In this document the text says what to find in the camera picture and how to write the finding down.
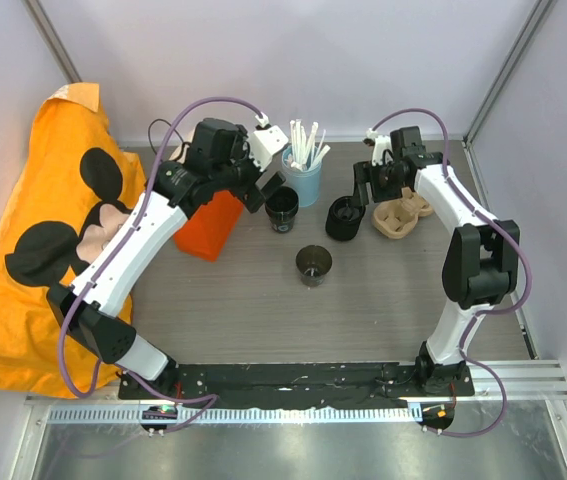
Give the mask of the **orange paper bag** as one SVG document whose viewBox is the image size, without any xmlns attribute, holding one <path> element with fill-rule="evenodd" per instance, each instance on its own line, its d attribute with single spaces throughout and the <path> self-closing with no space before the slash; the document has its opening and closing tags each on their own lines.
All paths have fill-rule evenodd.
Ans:
<svg viewBox="0 0 567 480">
<path fill-rule="evenodd" d="M 153 190 L 187 217 L 173 235 L 180 251 L 209 262 L 219 257 L 243 209 L 228 189 L 235 185 L 233 156 L 242 149 L 244 138 L 244 128 L 206 118 L 177 157 L 158 167 Z"/>
</svg>

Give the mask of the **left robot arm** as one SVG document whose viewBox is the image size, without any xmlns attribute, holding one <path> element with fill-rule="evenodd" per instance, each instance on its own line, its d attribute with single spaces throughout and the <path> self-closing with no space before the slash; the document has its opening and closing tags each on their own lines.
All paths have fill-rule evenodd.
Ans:
<svg viewBox="0 0 567 480">
<path fill-rule="evenodd" d="M 49 289 L 59 338 L 71 337 L 100 362 L 136 374 L 153 398 L 168 397 L 176 385 L 175 362 L 120 319 L 125 300 L 162 246 L 216 193 L 227 191 L 248 211 L 258 211 L 284 182 L 276 172 L 257 184 L 287 143 L 278 126 L 249 132 L 225 120 L 199 122 L 183 159 L 158 165 L 148 191 L 97 259 L 70 285 Z"/>
</svg>

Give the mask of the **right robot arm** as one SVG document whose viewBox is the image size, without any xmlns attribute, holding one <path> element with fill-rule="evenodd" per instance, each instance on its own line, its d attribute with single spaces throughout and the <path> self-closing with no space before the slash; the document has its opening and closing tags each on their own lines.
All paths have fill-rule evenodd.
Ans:
<svg viewBox="0 0 567 480">
<path fill-rule="evenodd" d="M 429 153 L 416 126 L 381 135 L 366 134 L 368 161 L 353 166 L 354 188 L 330 206 L 327 234 L 353 239 L 370 203 L 395 205 L 399 220 L 413 225 L 419 209 L 435 213 L 450 234 L 442 269 L 447 301 L 434 333 L 422 344 L 412 380 L 428 395 L 443 395 L 463 378 L 466 348 L 477 327 L 518 279 L 518 225 L 500 221 L 458 182 L 440 152 Z"/>
</svg>

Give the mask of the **black paper coffee cup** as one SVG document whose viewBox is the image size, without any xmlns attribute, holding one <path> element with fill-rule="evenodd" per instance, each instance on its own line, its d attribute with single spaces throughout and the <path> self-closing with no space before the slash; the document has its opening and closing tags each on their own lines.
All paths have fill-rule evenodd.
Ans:
<svg viewBox="0 0 567 480">
<path fill-rule="evenodd" d="M 297 252 L 295 265 L 301 282 L 313 288 L 323 283 L 332 268 L 333 259 L 325 247 L 307 245 Z"/>
</svg>

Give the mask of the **brown pulp cup carrier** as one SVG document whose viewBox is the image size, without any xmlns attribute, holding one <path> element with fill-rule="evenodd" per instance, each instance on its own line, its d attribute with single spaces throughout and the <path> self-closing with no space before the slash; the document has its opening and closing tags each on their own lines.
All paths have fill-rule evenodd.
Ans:
<svg viewBox="0 0 567 480">
<path fill-rule="evenodd" d="M 380 203 L 372 215 L 375 229 L 392 240 L 409 235 L 420 218 L 434 213 L 434 208 L 410 187 L 404 187 L 398 199 Z"/>
</svg>

